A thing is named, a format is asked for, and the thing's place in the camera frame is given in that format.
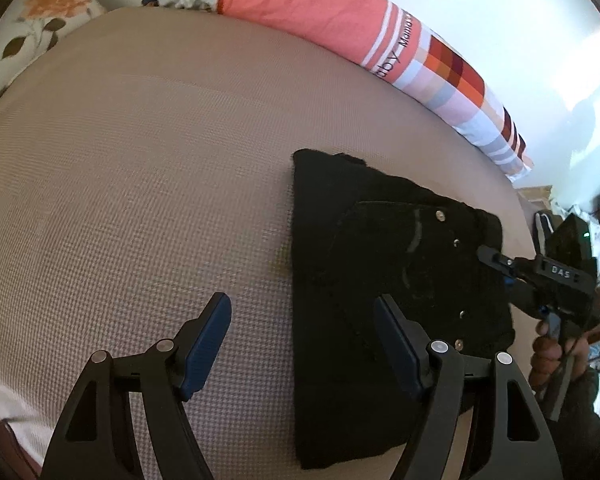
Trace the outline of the right forearm dark sleeve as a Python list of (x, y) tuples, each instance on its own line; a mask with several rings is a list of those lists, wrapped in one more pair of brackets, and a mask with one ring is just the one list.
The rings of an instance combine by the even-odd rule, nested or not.
[(598, 374), (588, 368), (567, 391), (557, 422), (547, 422), (564, 479), (600, 479), (600, 418), (594, 412)]

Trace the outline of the right hand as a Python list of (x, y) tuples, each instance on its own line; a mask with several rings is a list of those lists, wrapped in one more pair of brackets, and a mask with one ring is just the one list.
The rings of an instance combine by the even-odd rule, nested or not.
[(548, 336), (547, 322), (539, 322), (536, 326), (538, 336), (533, 341), (533, 354), (531, 358), (531, 372), (529, 374), (529, 384), (534, 392), (540, 392), (545, 388), (560, 362), (564, 351), (573, 356), (573, 366), (571, 380), (574, 382), (581, 377), (588, 369), (588, 352), (590, 345), (586, 337), (578, 340), (568, 339), (565, 347), (562, 347), (556, 340)]

